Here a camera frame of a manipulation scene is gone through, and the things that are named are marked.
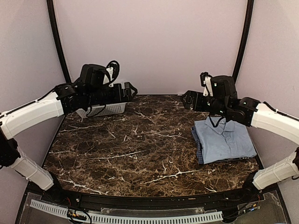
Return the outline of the light blue long sleeve shirt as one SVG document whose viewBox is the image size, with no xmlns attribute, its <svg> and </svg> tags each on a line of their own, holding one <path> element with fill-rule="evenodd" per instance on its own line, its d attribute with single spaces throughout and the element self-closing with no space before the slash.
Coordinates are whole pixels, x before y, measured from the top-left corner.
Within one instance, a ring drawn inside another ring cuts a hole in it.
<svg viewBox="0 0 299 224">
<path fill-rule="evenodd" d="M 203 147 L 205 164 L 216 160 L 256 156 L 245 125 L 211 117 L 195 121 L 194 126 Z"/>
</svg>

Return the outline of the blue checked shirt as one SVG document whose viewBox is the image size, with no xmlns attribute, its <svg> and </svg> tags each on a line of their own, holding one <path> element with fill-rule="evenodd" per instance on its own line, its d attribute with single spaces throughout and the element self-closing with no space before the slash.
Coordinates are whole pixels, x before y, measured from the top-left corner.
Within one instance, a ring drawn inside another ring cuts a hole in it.
<svg viewBox="0 0 299 224">
<path fill-rule="evenodd" d="M 200 139 L 199 139 L 199 137 L 197 135 L 195 126 L 191 127 L 191 133 L 192 133 L 192 136 L 193 136 L 193 138 L 194 138 L 194 140 L 195 140 L 195 142 L 197 144 L 196 156 L 197 156 L 197 159 L 198 159 L 198 164 L 205 165 L 204 159 L 203 159 L 203 147 L 202 147 Z M 213 163 L 214 162 L 215 163 L 221 163 L 221 162 L 231 162 L 231 161 L 242 161 L 242 160 L 246 160 L 246 159 L 249 159 L 249 157 L 216 160 L 216 161 L 213 161 Z"/>
</svg>

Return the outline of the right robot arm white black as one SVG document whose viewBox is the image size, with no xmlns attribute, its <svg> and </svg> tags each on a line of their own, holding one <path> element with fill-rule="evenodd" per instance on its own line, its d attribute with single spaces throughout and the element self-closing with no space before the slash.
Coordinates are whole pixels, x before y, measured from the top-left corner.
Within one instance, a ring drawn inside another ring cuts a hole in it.
<svg viewBox="0 0 299 224">
<path fill-rule="evenodd" d="M 203 72 L 200 82 L 203 92 L 187 91 L 181 96 L 184 108 L 219 115 L 226 121 L 232 120 L 248 127 L 263 129 L 298 144 L 298 118 L 274 109 L 267 102 L 249 97 L 239 99 L 231 76 L 213 77 Z M 268 168 L 250 173 L 238 198 L 247 203 L 256 196 L 256 192 L 298 174 L 299 151 L 295 150 L 290 156 Z"/>
</svg>

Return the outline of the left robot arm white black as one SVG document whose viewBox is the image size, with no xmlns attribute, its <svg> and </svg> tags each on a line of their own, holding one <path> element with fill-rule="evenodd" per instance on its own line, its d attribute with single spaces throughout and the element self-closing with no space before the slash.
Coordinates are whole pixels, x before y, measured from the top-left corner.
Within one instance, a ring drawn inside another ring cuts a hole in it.
<svg viewBox="0 0 299 224">
<path fill-rule="evenodd" d="M 106 107 L 131 102 L 138 90 L 130 83 L 115 83 L 120 65 L 113 60 L 107 66 L 85 64 L 74 82 L 59 84 L 44 96 L 0 115 L 0 166 L 9 167 L 35 183 L 55 203 L 63 203 L 66 193 L 59 181 L 41 168 L 18 147 L 15 137 L 47 120 L 65 116 L 79 109 L 97 116 L 97 106 Z"/>
</svg>

